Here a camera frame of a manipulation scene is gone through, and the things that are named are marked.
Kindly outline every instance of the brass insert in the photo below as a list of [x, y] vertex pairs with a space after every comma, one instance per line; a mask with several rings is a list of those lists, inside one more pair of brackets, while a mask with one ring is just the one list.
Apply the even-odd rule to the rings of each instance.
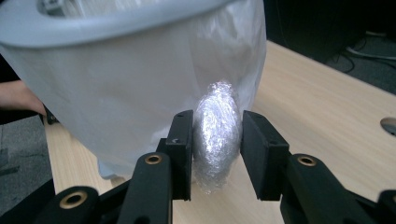
[[307, 157], [307, 156], [301, 156], [301, 157], [297, 158], [297, 161], [305, 166], [316, 166], [317, 165], [317, 162], [314, 159]]
[[88, 195], [87, 192], [83, 190], [78, 190], [76, 192], [70, 193], [64, 198], [62, 198], [59, 206], [63, 209], [72, 209], [77, 206], [80, 206], [82, 203], [87, 200]]
[[150, 165], [158, 164], [163, 160], [163, 157], [160, 155], [150, 155], [145, 158], [145, 162]]

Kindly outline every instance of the black cable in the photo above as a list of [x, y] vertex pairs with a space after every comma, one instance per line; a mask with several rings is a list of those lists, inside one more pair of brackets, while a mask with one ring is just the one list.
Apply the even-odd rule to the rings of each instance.
[[345, 53], [340, 53], [339, 55], [344, 57], [351, 64], [351, 67], [349, 69], [347, 69], [346, 71], [342, 71], [342, 73], [350, 73], [351, 71], [353, 71], [353, 69], [355, 69], [355, 63], [353, 62], [353, 60], [350, 59], [347, 55], [345, 55]]

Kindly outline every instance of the cable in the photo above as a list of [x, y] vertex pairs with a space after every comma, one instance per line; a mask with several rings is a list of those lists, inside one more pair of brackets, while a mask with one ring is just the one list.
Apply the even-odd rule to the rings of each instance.
[[376, 33], [371, 31], [366, 31], [366, 35], [376, 36], [376, 37], [387, 37], [387, 33]]
[[383, 56], [383, 55], [373, 55], [373, 54], [366, 54], [366, 53], [360, 53], [354, 50], [351, 47], [346, 47], [346, 51], [348, 51], [351, 54], [354, 54], [356, 56], [360, 56], [362, 58], [370, 58], [370, 59], [381, 59], [381, 60], [390, 60], [390, 61], [396, 61], [396, 57], [389, 57], [389, 56]]
[[349, 61], [350, 62], [350, 64], [351, 64], [351, 68], [349, 68], [348, 70], [346, 70], [346, 71], [341, 71], [342, 73], [350, 73], [351, 71], [353, 71], [353, 69], [355, 69], [355, 63], [353, 62], [353, 60], [352, 59], [350, 59], [348, 56], [346, 56], [344, 53], [340, 53], [339, 54], [340, 56], [343, 56], [347, 61]]

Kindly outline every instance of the white plastic bag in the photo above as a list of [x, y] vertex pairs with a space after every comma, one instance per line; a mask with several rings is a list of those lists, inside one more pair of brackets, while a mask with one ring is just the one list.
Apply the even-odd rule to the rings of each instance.
[[[138, 22], [130, 34], [106, 38], [100, 27], [112, 27], [106, 19], [117, 20], [115, 12], [104, 18], [68, 19], [73, 26], [50, 29], [76, 31], [63, 31], [58, 38], [49, 38], [58, 34], [49, 33], [46, 41], [32, 41], [42, 35], [35, 33], [38, 24], [24, 40], [32, 47], [8, 44], [19, 39], [6, 41], [9, 33], [1, 30], [6, 20], [0, 20], [0, 52], [71, 134], [116, 175], [128, 177], [137, 159], [166, 137], [172, 117], [196, 108], [209, 84], [227, 80], [237, 92], [241, 112], [252, 106], [265, 58], [262, 0], [232, 1], [177, 21], [164, 17], [188, 11], [175, 10], [172, 4], [204, 3], [165, 0], [132, 8], [121, 13], [116, 24], [130, 18], [146, 27], [138, 27]], [[166, 23], [149, 27], [150, 20]], [[119, 28], [107, 32], [123, 32], [123, 26]], [[92, 40], [84, 39], [91, 35]], [[61, 43], [64, 36], [76, 39]]]

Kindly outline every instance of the round hole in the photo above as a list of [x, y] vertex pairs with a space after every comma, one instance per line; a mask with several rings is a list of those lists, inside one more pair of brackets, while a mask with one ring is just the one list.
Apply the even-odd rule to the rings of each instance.
[[78, 190], [62, 198], [59, 206], [63, 209], [72, 209], [84, 203], [87, 198], [87, 192]]
[[396, 134], [396, 119], [395, 118], [384, 118], [380, 121], [381, 127], [385, 132], [390, 133], [392, 136]]
[[159, 155], [150, 155], [145, 158], [145, 162], [147, 164], [153, 165], [153, 164], [158, 164], [163, 160], [163, 157]]
[[77, 203], [79, 200], [81, 200], [81, 196], [80, 195], [74, 195], [70, 198], [67, 199], [67, 203]]
[[149, 224], [149, 218], [148, 217], [138, 217], [135, 221], [134, 224]]
[[317, 162], [314, 161], [314, 159], [307, 157], [307, 156], [301, 156], [297, 160], [299, 163], [301, 163], [302, 165], [305, 165], [305, 166], [316, 166], [317, 165]]

